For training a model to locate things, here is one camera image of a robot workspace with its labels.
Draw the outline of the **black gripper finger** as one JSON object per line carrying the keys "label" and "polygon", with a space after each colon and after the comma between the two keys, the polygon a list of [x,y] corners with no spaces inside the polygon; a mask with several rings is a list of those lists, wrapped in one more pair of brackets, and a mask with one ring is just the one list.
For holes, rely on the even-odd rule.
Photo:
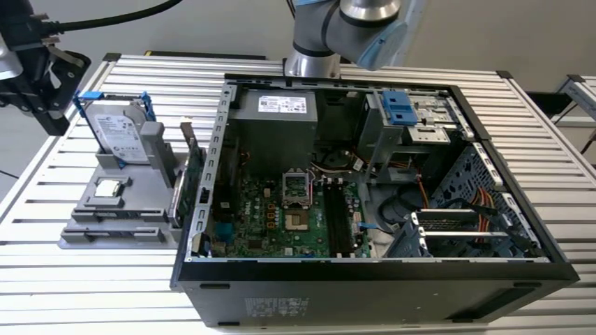
{"label": "black gripper finger", "polygon": [[52,120],[48,113],[46,85],[1,85],[1,103],[13,105],[21,112],[28,113],[38,122],[48,135],[52,135]]}
{"label": "black gripper finger", "polygon": [[61,136],[69,127],[64,111],[90,66],[90,59],[84,54],[61,50],[54,46],[48,46],[48,51],[52,58],[50,73],[54,75],[60,85],[54,87],[49,95],[49,125],[46,132],[52,136]]}

